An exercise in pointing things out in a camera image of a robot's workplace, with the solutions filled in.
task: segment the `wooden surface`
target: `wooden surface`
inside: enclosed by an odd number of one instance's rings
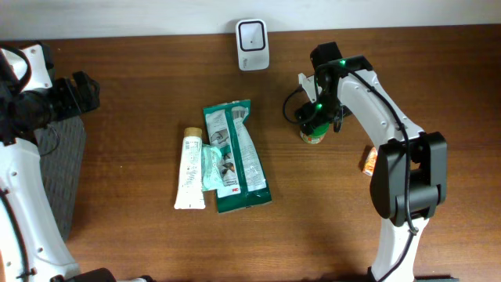
[[[282,116],[309,53],[337,41],[364,54],[404,113],[449,144],[446,202],[425,229],[417,276],[501,277],[501,26],[269,35],[268,70],[238,70],[234,35],[52,41],[58,76],[101,84],[67,242],[82,271],[159,281],[296,281],[363,274],[380,218],[359,162],[371,142],[354,117],[319,145]],[[272,190],[267,206],[218,215],[173,209],[182,130],[202,108],[251,99],[248,130]]]

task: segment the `gray mat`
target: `gray mat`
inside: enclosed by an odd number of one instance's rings
[[[59,135],[59,145],[41,157],[41,177],[57,227],[66,241],[70,236],[86,134],[79,117],[53,122],[51,126]],[[51,128],[36,130],[35,136],[40,155],[56,145],[57,138]]]

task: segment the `wall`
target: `wall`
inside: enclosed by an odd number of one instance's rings
[[[500,0],[0,0],[0,38],[87,38],[501,23]]]

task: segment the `packet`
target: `packet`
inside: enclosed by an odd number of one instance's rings
[[[367,174],[368,176],[372,176],[374,173],[374,168],[376,167],[377,161],[377,150],[376,147],[370,149],[369,155],[366,159],[366,164],[363,166],[362,172]]]
[[[222,154],[224,187],[216,191],[219,213],[272,201],[258,153],[243,125],[250,112],[250,100],[204,108],[209,140]]]

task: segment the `plastic package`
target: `plastic package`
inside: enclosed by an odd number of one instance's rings
[[[216,146],[202,145],[202,191],[210,191],[225,187],[222,182],[220,166],[221,151]]]
[[[204,209],[202,193],[202,129],[186,128],[182,140],[178,196],[175,209]]]
[[[250,112],[250,100],[204,108],[209,140],[223,158],[220,169],[225,186],[217,189],[219,212],[272,201],[258,153],[243,125]]]

